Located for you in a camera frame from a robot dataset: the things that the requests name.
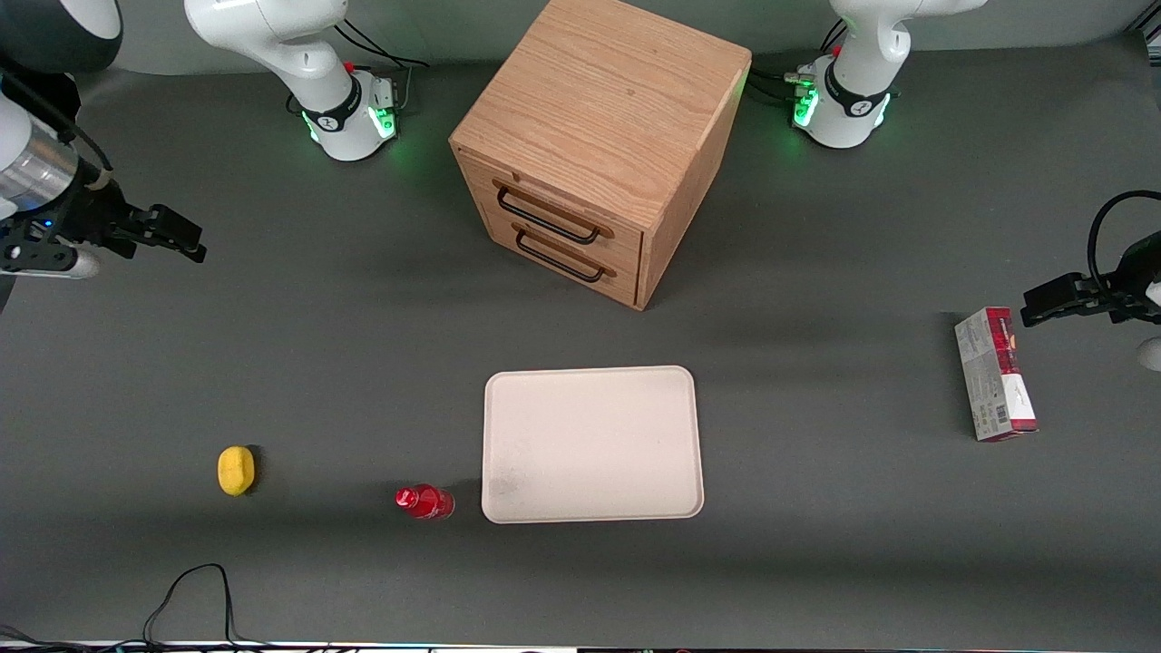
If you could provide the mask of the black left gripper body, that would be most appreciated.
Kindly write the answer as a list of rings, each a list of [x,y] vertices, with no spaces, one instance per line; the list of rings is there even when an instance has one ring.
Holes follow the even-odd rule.
[[[1120,257],[1115,271],[1099,280],[1110,300],[1108,318],[1112,324],[1144,321],[1160,324],[1158,279],[1160,278],[1160,231],[1135,241]]]

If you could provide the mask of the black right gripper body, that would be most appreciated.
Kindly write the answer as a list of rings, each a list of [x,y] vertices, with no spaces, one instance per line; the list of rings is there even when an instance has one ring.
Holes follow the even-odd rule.
[[[118,182],[91,189],[75,182],[38,210],[3,218],[5,277],[95,277],[101,270],[92,247],[134,258],[134,207]]]

